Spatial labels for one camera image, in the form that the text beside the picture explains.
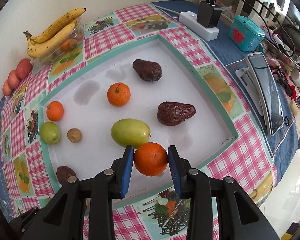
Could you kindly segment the small dark avocado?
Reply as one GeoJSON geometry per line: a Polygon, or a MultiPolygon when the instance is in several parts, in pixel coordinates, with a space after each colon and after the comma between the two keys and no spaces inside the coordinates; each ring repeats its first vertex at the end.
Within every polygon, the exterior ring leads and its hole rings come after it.
{"type": "Polygon", "coordinates": [[[76,173],[73,169],[68,166],[59,166],[56,170],[57,180],[61,185],[64,185],[68,182],[68,178],[71,176],[76,176],[76,173]]]}

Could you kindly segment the small brown kiwi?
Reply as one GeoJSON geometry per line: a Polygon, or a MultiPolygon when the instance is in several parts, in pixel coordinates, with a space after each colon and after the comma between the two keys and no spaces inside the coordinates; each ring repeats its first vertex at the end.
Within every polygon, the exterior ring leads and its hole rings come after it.
{"type": "Polygon", "coordinates": [[[82,132],[77,128],[71,128],[67,132],[67,138],[72,143],[80,142],[82,139],[82,132]]]}

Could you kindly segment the orange tangerine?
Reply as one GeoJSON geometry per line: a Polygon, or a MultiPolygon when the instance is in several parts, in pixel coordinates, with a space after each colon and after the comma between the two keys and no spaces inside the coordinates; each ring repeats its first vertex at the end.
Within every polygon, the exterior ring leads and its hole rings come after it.
{"type": "Polygon", "coordinates": [[[122,107],[130,100],[130,88],[121,82],[112,84],[107,91],[108,102],[115,107],[122,107]]]}
{"type": "Polygon", "coordinates": [[[167,152],[160,144],[147,142],[134,152],[135,168],[145,176],[154,177],[162,174],[167,164],[167,152]]]}
{"type": "Polygon", "coordinates": [[[59,121],[64,115],[63,105],[59,101],[52,101],[46,108],[46,115],[50,121],[59,121]]]}

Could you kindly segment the large green mango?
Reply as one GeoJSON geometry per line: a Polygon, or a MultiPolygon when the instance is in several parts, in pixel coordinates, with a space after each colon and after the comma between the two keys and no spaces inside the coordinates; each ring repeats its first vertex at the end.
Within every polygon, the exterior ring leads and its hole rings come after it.
{"type": "Polygon", "coordinates": [[[112,139],[120,146],[138,148],[149,141],[150,127],[138,119],[121,119],[111,128],[112,139]]]}

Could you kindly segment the dark brown avocado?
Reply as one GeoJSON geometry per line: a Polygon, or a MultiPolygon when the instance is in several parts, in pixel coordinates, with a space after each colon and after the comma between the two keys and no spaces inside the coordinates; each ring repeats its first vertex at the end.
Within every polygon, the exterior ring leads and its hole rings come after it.
{"type": "Polygon", "coordinates": [[[191,104],[165,101],[158,106],[157,119],[165,126],[177,126],[196,114],[191,104]]]}

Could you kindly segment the dark wrinkled avocado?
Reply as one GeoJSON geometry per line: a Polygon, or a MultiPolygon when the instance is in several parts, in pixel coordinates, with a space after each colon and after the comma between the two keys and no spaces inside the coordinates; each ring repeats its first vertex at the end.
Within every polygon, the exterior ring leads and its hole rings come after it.
{"type": "Polygon", "coordinates": [[[133,62],[133,69],[143,81],[159,81],[162,77],[161,66],[153,61],[136,59],[133,62]]]}

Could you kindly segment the pink checkered tablecloth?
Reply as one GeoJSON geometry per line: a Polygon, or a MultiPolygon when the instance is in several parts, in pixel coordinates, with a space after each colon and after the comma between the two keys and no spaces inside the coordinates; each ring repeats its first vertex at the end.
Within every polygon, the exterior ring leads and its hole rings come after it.
{"type": "Polygon", "coordinates": [[[0,198],[15,217],[44,207],[65,165],[79,179],[124,149],[110,130],[138,119],[149,140],[176,146],[192,166],[234,177],[260,202],[276,168],[243,94],[200,38],[151,4],[82,24],[79,44],[34,68],[0,103],[0,198]]]}

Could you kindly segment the blue tablecloth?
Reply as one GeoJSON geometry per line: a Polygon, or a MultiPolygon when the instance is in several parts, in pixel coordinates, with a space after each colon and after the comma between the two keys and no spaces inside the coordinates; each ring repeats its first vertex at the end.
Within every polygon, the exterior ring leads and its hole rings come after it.
{"type": "Polygon", "coordinates": [[[146,16],[166,21],[165,35],[190,63],[201,70],[219,75],[227,85],[231,98],[224,107],[240,130],[234,146],[215,161],[209,169],[216,175],[235,174],[252,192],[253,200],[262,205],[270,195],[271,185],[262,176],[271,167],[273,183],[277,185],[292,161],[298,145],[300,125],[285,126],[273,137],[264,133],[263,119],[235,77],[235,70],[244,64],[244,53],[228,38],[229,28],[219,23],[216,40],[203,42],[193,32],[172,18],[169,13],[155,10],[153,4],[141,4],[121,9],[85,25],[85,34],[70,48],[63,46],[61,55],[34,69],[21,81],[11,96],[0,102],[0,198],[8,205],[10,216],[27,206],[36,206],[49,197],[54,188],[52,177],[42,161],[32,160],[34,175],[28,195],[23,194],[12,178],[9,161],[39,140],[37,104],[46,94],[76,74],[88,62],[111,49],[132,42],[137,34],[130,25],[146,16]]]}

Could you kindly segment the red apple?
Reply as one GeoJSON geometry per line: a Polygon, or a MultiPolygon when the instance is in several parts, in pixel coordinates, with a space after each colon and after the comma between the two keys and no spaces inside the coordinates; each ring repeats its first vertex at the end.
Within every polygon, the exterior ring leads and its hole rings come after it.
{"type": "Polygon", "coordinates": [[[4,82],[3,87],[2,87],[2,93],[4,96],[10,96],[13,92],[13,89],[10,87],[8,84],[7,80],[4,82]]]}
{"type": "Polygon", "coordinates": [[[16,89],[19,86],[20,79],[19,79],[19,77],[17,77],[16,70],[10,71],[8,78],[7,78],[7,83],[11,89],[16,89]]]}
{"type": "Polygon", "coordinates": [[[21,59],[16,67],[16,75],[19,79],[25,79],[31,72],[33,65],[30,59],[21,59]]]}

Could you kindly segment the teal white tray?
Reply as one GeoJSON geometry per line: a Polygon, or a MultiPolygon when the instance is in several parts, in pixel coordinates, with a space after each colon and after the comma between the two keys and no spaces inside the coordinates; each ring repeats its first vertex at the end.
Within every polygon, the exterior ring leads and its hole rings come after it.
{"type": "Polygon", "coordinates": [[[60,187],[56,170],[72,168],[80,180],[93,178],[123,155],[124,149],[111,137],[113,124],[132,118],[151,129],[150,141],[168,148],[176,146],[181,157],[201,168],[218,157],[238,138],[238,131],[220,100],[185,57],[161,35],[153,35],[110,50],[87,64],[48,93],[38,105],[38,123],[47,120],[51,101],[64,106],[58,122],[61,140],[56,145],[41,144],[47,173],[54,190],[60,187]],[[153,61],[162,68],[159,81],[143,81],[133,69],[136,59],[153,61]],[[108,102],[107,91],[114,83],[130,88],[130,100],[122,107],[108,102]],[[157,120],[157,108],[164,101],[188,103],[196,114],[177,126],[157,120]],[[67,132],[77,128],[80,142],[72,143],[67,132]]]}

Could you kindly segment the teal box red label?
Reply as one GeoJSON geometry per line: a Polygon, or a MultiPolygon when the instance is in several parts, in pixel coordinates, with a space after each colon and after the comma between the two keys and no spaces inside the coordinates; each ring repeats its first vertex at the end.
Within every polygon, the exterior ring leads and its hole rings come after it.
{"type": "Polygon", "coordinates": [[[252,52],[265,38],[265,33],[250,18],[236,15],[228,37],[242,52],[252,52]]]}

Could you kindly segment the clear plastic fruit container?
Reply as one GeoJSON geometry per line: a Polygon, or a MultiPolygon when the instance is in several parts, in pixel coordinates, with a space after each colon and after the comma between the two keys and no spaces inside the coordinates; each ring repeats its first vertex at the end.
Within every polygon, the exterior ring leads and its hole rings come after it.
{"type": "Polygon", "coordinates": [[[27,38],[27,54],[30,62],[34,68],[41,68],[82,42],[84,27],[81,17],[78,17],[43,43],[30,39],[28,31],[25,31],[24,34],[27,38]]]}

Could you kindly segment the yellow banana bunch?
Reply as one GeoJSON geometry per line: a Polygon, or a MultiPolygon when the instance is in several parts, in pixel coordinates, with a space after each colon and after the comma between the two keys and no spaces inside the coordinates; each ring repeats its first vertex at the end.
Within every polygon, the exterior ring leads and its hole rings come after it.
{"type": "Polygon", "coordinates": [[[80,17],[86,8],[75,8],[55,20],[45,31],[38,36],[33,36],[29,31],[24,35],[27,39],[27,54],[36,59],[45,56],[57,49],[64,40],[74,33],[80,24],[80,17]]]}

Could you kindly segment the black power adapter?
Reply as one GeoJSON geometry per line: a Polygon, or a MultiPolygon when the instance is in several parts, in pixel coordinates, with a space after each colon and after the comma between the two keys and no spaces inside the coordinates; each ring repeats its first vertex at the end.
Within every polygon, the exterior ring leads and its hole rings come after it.
{"type": "Polygon", "coordinates": [[[205,28],[214,28],[217,26],[221,13],[221,7],[201,1],[198,7],[197,22],[205,28]]]}

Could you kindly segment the white power strip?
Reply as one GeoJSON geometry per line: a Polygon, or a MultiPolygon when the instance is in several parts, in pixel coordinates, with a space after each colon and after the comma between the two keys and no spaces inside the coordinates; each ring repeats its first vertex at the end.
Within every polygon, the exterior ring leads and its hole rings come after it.
{"type": "Polygon", "coordinates": [[[191,11],[181,12],[179,22],[187,26],[205,41],[212,41],[218,37],[219,29],[217,27],[206,28],[197,22],[197,14],[191,11]]]}

